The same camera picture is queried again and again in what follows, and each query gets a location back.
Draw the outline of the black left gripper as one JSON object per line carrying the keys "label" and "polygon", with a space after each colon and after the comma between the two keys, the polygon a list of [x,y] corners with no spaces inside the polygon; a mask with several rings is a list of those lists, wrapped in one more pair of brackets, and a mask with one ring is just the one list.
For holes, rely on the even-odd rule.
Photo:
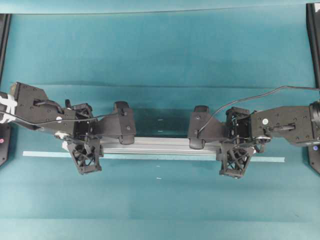
{"label": "black left gripper", "polygon": [[62,129],[56,130],[55,136],[63,140],[62,147],[68,148],[71,158],[81,175],[102,170],[100,157],[104,156],[101,139],[110,132],[108,121],[110,116],[92,114],[92,107],[87,103],[72,106],[75,119],[62,119],[60,116],[53,121]]}

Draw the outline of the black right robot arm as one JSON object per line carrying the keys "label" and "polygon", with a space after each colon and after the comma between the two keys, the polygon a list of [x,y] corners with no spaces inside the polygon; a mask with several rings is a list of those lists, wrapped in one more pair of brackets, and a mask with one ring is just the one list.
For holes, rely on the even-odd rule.
{"label": "black right robot arm", "polygon": [[216,156],[221,162],[219,174],[238,179],[252,156],[263,153],[272,138],[284,138],[297,147],[319,145],[320,102],[253,112],[232,107],[226,112],[225,125],[227,137]]}

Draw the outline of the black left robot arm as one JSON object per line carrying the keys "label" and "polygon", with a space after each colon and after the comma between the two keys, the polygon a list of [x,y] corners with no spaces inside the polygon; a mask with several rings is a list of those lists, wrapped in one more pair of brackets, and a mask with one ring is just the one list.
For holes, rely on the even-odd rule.
{"label": "black left robot arm", "polygon": [[50,100],[41,88],[16,82],[10,92],[0,94],[1,124],[15,123],[37,132],[45,132],[62,140],[81,175],[101,171],[99,159],[103,147],[93,134],[98,119],[87,103],[65,106]]}

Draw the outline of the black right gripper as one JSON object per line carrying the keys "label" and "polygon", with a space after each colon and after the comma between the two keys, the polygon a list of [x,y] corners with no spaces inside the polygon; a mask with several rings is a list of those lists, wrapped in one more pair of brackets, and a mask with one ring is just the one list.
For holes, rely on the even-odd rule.
{"label": "black right gripper", "polygon": [[231,107],[226,111],[226,121],[218,121],[220,131],[221,162],[219,174],[235,179],[245,175],[249,162],[258,149],[251,133],[251,114],[248,109]]}

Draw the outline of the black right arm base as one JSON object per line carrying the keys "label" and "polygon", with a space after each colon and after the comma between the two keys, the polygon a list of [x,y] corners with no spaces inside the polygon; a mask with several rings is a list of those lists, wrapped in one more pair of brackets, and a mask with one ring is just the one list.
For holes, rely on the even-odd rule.
{"label": "black right arm base", "polygon": [[[315,85],[320,87],[320,4],[306,4],[306,27],[312,57]],[[308,164],[320,173],[320,101],[316,100],[307,106],[308,126],[312,127],[314,143],[308,146]]]}

